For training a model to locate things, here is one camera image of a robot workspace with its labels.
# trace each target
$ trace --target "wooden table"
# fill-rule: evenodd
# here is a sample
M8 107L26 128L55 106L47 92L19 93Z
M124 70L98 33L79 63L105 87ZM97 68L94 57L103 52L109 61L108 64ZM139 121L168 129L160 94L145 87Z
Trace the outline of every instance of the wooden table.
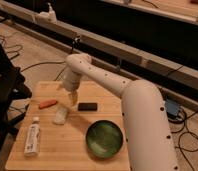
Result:
M78 93L79 102L97 102L98 111L78 112L77 105L71 106L68 92L64 90L61 82L39 82L37 84L26 117L6 163L6 170L130 170L126 141L119 153L107 160L99 160L94 157L87 150L85 143L88 127L101 119L115 122L124 134L120 99L89 81L81 83ZM39 110L38 104L48 99L57 99L58 104ZM54 125L52 119L60 104L67 106L70 113L65 125ZM26 134L34 116L40 118L40 153L35 157L25 157Z
M198 4L193 4L190 0L147 0L155 4L160 10L198 17ZM133 4L154 8L150 3L143 0L133 0Z

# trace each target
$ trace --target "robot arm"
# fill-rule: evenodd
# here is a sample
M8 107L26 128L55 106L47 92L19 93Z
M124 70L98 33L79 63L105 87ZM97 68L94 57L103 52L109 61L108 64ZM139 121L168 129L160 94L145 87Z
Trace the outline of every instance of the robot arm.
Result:
M123 121L131 167L134 171L179 170L164 101L149 81L132 81L91 64L87 54L66 59L63 78L66 90L78 89L82 75L121 98Z

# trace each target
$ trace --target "bottle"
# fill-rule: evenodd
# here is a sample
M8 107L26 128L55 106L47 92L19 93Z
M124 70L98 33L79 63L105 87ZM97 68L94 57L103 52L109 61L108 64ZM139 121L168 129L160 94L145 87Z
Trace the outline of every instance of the bottle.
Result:
M34 117L32 124L28 128L25 143L25 156L34 156L39 152L39 117Z
M57 18L56 18L56 12L53 10L51 3L47 3L49 6L49 15L50 15L50 21L51 22L56 22Z

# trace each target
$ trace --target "green bowl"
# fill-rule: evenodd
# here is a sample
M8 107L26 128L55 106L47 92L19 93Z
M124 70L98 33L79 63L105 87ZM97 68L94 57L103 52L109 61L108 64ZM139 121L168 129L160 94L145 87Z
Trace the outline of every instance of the green bowl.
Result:
M87 130L86 143L89 150L98 158L114 156L123 144L123 134L113 122L100 120Z

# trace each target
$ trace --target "tube cap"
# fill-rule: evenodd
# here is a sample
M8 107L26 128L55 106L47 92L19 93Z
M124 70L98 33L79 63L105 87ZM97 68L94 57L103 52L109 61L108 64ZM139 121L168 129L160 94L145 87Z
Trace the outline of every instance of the tube cap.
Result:
M39 122L39 117L33 117L34 122Z

